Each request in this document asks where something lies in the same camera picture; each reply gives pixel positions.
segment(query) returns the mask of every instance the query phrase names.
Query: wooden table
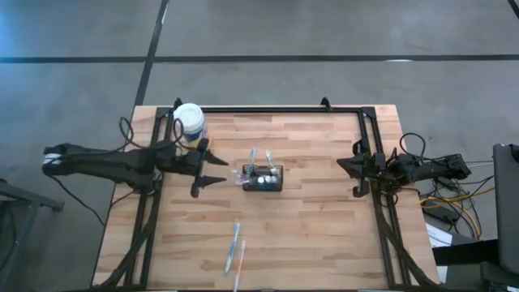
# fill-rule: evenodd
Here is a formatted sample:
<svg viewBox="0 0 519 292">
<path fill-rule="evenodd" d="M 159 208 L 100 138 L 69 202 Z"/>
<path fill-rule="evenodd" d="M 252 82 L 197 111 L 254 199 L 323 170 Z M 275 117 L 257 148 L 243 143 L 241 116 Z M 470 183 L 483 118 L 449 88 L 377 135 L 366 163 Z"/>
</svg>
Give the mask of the wooden table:
<svg viewBox="0 0 519 292">
<path fill-rule="evenodd" d="M 402 135 L 397 108 L 375 108 L 388 156 Z M 135 108 L 136 142 L 149 143 L 155 111 L 155 106 Z M 351 157 L 360 139 L 354 114 L 206 114 L 206 119 L 212 151 L 230 166 L 206 165 L 204 172 L 228 180 L 193 199 L 192 177 L 165 176 L 149 289 L 232 290 L 238 252 L 228 277 L 224 267 L 235 220 L 241 222 L 238 241 L 247 241 L 240 290 L 386 287 L 371 195 L 354 198 L 357 182 L 335 162 Z M 275 164 L 285 167 L 282 193 L 244 193 L 234 185 L 231 169 L 248 163 L 252 147 L 258 149 L 256 164 L 266 164 L 269 149 Z M 118 185 L 114 200 L 129 190 Z M 137 204 L 135 195 L 111 208 L 94 284 L 127 252 Z M 399 194 L 397 211 L 406 248 L 438 281 L 416 193 Z M 394 251 L 392 257 L 399 279 Z"/>
</svg>

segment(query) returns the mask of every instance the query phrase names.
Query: table frame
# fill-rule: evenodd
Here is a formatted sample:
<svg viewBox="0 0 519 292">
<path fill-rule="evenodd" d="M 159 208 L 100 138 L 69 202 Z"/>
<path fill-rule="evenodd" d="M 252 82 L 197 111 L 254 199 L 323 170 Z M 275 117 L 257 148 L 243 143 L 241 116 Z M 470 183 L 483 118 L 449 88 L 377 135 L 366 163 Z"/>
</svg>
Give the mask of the table frame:
<svg viewBox="0 0 519 292">
<path fill-rule="evenodd" d="M 173 107 L 157 107 L 157 111 L 155 113 L 155 122 L 152 130 L 152 138 L 150 141 L 150 145 L 158 142 L 159 132 L 164 120 L 165 124 L 165 134 L 163 140 L 171 139 L 171 129 L 174 124 L 173 112 L 174 110 L 182 104 L 180 99 L 177 99 L 174 102 Z M 353 153 L 354 154 L 367 154 L 368 156 L 372 154 L 371 147 L 369 143 L 369 137 L 367 134 L 367 123 L 366 120 L 369 119 L 371 122 L 371 127 L 373 130 L 373 136 L 375 141 L 375 152 L 384 153 L 384 149 L 382 146 L 382 138 L 380 136 L 379 125 L 377 122 L 375 107 L 373 106 L 361 106 L 361 107 L 352 107 L 352 106 L 334 106 L 330 105 L 328 98 L 324 97 L 320 102 L 320 105 L 317 106 L 203 106 L 202 110 L 204 113 L 210 114 L 221 114 L 221 113 L 343 113 L 343 114 L 356 114 L 358 117 L 358 124 L 361 132 L 361 139 L 354 144 Z M 112 272 L 110 277 L 100 284 L 99 286 L 94 286 L 96 290 L 103 291 L 117 291 L 117 290 L 146 290 L 149 276 L 149 267 L 152 258 L 152 249 L 153 249 L 153 240 L 155 237 L 155 230 L 157 227 L 157 218 L 158 211 L 161 202 L 161 189 L 163 183 L 164 173 L 161 173 L 157 179 L 157 187 L 156 191 L 152 195 L 141 194 L 139 198 L 139 205 L 137 207 L 137 214 L 135 218 L 135 225 L 131 240 L 131 247 L 127 254 L 122 259 L 119 266 Z M 371 194 L 373 196 L 373 208 L 375 210 L 375 219 L 377 222 L 377 230 L 379 231 L 379 240 L 380 240 L 380 249 L 382 251 L 382 260 L 384 262 L 384 271 L 386 276 L 386 281 L 388 283 L 388 287 L 391 288 L 403 288 L 409 287 L 411 285 L 409 269 L 404 261 L 404 258 L 401 256 L 399 252 L 399 248 L 396 248 L 397 258 L 399 269 L 402 278 L 402 284 L 397 284 L 395 280 L 395 273 L 393 271 L 391 254 L 389 251 L 388 240 L 390 239 L 387 236 L 387 233 L 384 232 L 384 225 L 387 225 L 385 215 L 382 209 L 382 196 L 386 199 L 387 209 L 388 209 L 388 217 L 389 224 L 391 226 L 393 232 L 393 239 L 396 239 L 396 242 L 392 241 L 392 244 L 396 244 L 401 247 L 404 247 L 401 236 L 401 229 L 398 223 L 397 210 L 395 208 L 395 204 L 393 202 L 392 195 L 383 194 L 380 189 L 377 187 L 376 182 L 371 182 Z M 146 209 L 147 198 L 152 196 L 152 207 L 148 217 L 148 221 L 143 227 L 144 223 L 144 211 Z M 139 275 L 139 283 L 134 284 L 134 271 L 135 271 L 135 261 L 136 257 L 139 253 L 140 248 L 143 246 L 144 242 L 146 242 L 146 246 L 144 248 L 144 258 L 143 258 L 143 267 L 140 271 Z M 124 277 L 122 286 L 118 286 L 119 282 Z M 187 292 L 193 290 L 178 290 L 178 292 Z"/>
</svg>

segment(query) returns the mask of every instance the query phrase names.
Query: concrete floor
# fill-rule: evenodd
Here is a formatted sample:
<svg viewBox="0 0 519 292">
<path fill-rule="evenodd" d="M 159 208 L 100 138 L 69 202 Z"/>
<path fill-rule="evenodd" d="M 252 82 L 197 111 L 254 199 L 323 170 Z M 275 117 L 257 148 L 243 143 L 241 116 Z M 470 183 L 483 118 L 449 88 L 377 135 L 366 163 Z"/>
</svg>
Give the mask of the concrete floor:
<svg viewBox="0 0 519 292">
<path fill-rule="evenodd" d="M 160 4 L 0 0 L 0 57 L 146 56 Z M 170 0 L 157 56 L 518 54 L 518 28 L 506 0 Z M 0 177 L 66 201 L 62 213 L 41 210 L 11 290 L 89 286 L 102 228 L 41 173 L 41 154 L 63 142 L 118 146 L 118 118 L 131 116 L 143 66 L 0 64 Z M 515 61 L 155 64 L 144 104 L 396 104 L 429 157 L 488 160 L 493 144 L 519 144 L 518 71 Z M 471 181 L 492 167 L 473 171 Z M 63 182 L 105 218 L 112 183 Z M 483 237 L 495 238 L 494 196 L 476 202 Z"/>
</svg>

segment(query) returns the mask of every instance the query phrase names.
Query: white paper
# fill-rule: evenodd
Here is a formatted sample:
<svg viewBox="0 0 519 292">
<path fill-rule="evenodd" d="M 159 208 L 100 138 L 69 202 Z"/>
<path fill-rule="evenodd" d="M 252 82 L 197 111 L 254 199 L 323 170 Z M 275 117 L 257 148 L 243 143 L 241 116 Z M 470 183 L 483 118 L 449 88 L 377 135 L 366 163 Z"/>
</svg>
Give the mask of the white paper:
<svg viewBox="0 0 519 292">
<path fill-rule="evenodd" d="M 431 247 L 450 247 L 453 242 L 453 235 L 440 230 L 433 225 L 429 225 L 426 223 L 427 233 L 429 234 L 429 242 L 431 243 Z M 440 281 L 445 283 L 447 280 L 447 267 L 439 266 L 438 275 L 440 276 Z"/>
</svg>

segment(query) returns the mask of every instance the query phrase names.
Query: black metal frame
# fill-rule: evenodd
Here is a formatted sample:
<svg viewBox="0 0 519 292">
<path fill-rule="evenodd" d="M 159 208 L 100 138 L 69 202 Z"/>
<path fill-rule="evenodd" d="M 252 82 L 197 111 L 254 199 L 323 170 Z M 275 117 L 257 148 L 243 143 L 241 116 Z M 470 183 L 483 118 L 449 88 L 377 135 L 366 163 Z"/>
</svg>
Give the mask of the black metal frame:
<svg viewBox="0 0 519 292">
<path fill-rule="evenodd" d="M 173 110 L 174 107 L 158 107 L 155 116 L 155 123 L 153 125 L 153 133 L 152 133 L 152 141 L 151 144 L 157 142 L 159 130 L 161 128 L 161 120 L 164 117 L 167 117 L 168 123 L 166 125 L 165 139 L 170 139 L 171 135 L 171 127 L 173 123 Z M 202 110 L 206 114 L 219 114 L 219 113 L 343 113 L 343 114 L 357 114 L 358 123 L 361 132 L 361 139 L 357 142 L 357 144 L 362 145 L 360 148 L 361 152 L 366 154 L 371 154 L 371 148 L 369 143 L 369 137 L 367 134 L 367 123 L 366 120 L 369 119 L 371 123 L 371 127 L 373 130 L 373 135 L 375 139 L 375 147 L 377 152 L 384 152 L 382 146 L 382 138 L 380 136 L 379 126 L 377 122 L 376 112 L 374 107 L 340 107 L 335 106 L 332 107 L 325 97 L 321 101 L 321 106 L 268 106 L 268 107 L 254 107 L 254 106 L 209 106 L 202 107 Z M 94 287 L 98 290 L 105 290 L 105 288 L 111 287 L 112 289 L 146 289 L 146 285 L 148 282 L 149 275 L 149 266 L 152 257 L 152 249 L 153 249 L 153 238 L 155 235 L 155 229 L 157 226 L 157 216 L 158 209 L 161 200 L 161 188 L 163 175 L 161 174 L 160 179 L 157 180 L 157 190 L 151 195 L 153 197 L 152 209 L 149 214 L 148 222 L 146 226 L 142 228 L 143 219 L 144 219 L 144 210 L 146 208 L 146 201 L 148 196 L 142 195 L 139 200 L 139 206 L 137 208 L 137 215 L 135 219 L 134 232 L 131 242 L 131 249 L 125 255 L 122 260 L 122 265 L 118 267 L 118 275 L 112 279 L 111 282 L 105 282 L 103 285 Z M 382 251 L 382 259 L 384 262 L 384 270 L 385 276 L 387 279 L 388 287 L 394 287 L 396 285 L 395 275 L 392 268 L 391 255 L 389 251 L 388 238 L 383 232 L 382 225 L 380 222 L 385 222 L 385 217 L 382 210 L 382 194 L 379 192 L 379 189 L 372 184 L 371 194 L 373 196 L 373 207 L 375 209 L 375 217 L 377 221 L 377 228 L 379 231 L 379 240 L 380 247 Z M 395 208 L 395 204 L 392 201 L 392 197 L 386 198 L 387 207 L 388 207 L 388 215 L 390 219 L 390 224 L 392 230 L 397 236 L 400 243 L 401 241 L 401 231 L 400 226 L 398 225 L 397 220 L 397 210 Z M 144 264 L 143 268 L 140 272 L 139 284 L 133 284 L 133 274 L 135 268 L 135 259 L 138 253 L 138 250 L 142 247 L 146 241 L 146 247 L 144 250 Z M 399 257 L 399 265 L 400 271 L 402 275 L 402 284 L 405 286 L 410 285 L 410 276 L 409 270 L 405 266 L 405 263 Z M 126 273 L 124 282 L 122 286 L 117 287 L 117 284 L 120 282 L 122 275 Z"/>
<path fill-rule="evenodd" d="M 7 281 L 10 278 L 13 267 L 18 263 L 22 250 L 27 243 L 27 238 L 31 232 L 34 221 L 36 220 L 36 214 L 40 206 L 49 207 L 53 212 L 61 212 L 63 210 L 64 202 L 49 199 L 43 195 L 38 195 L 30 191 L 25 191 L 18 187 L 14 187 L 7 183 L 5 180 L 0 179 L 0 196 L 5 196 L 9 199 L 8 201 L 2 201 L 0 204 L 13 204 L 20 203 L 27 205 L 28 213 L 24 218 L 22 229 L 17 232 L 18 236 L 13 238 L 15 240 L 14 247 L 10 258 L 6 262 L 5 273 L 2 279 L 0 279 L 0 291 L 4 291 L 7 285 Z"/>
</svg>

